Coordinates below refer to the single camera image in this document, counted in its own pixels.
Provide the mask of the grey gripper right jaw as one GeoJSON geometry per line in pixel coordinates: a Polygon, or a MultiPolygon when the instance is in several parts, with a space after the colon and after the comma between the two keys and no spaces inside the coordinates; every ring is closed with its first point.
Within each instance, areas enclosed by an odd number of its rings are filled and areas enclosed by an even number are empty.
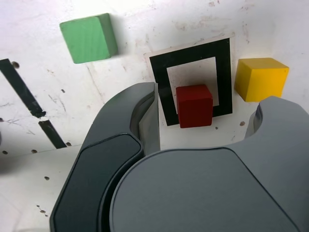
{"type": "Polygon", "coordinates": [[[121,178],[112,232],[306,232],[309,229],[309,115],[269,97],[254,132],[222,147],[148,155],[121,178]]]}

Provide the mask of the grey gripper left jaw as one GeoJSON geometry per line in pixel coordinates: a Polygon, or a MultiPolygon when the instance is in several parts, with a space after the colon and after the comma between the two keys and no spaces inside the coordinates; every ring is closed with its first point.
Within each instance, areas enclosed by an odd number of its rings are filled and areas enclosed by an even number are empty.
{"type": "Polygon", "coordinates": [[[160,150],[158,87],[134,84],[94,119],[51,217],[53,232],[107,232],[113,193],[125,172],[160,150]]]}

